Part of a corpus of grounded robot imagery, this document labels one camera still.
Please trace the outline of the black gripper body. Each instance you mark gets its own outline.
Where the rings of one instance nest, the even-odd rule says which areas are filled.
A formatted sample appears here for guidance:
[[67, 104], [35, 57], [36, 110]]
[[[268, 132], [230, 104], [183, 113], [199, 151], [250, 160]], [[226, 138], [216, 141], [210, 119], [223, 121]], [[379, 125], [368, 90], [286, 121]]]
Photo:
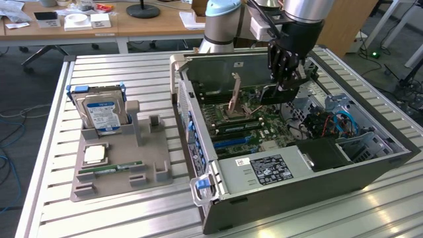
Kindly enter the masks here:
[[295, 21], [283, 24], [282, 37], [275, 40], [276, 48], [272, 49], [272, 53], [276, 53], [278, 50], [290, 51], [300, 58], [306, 57], [316, 44], [324, 23], [326, 21], [322, 20], [316, 23]]

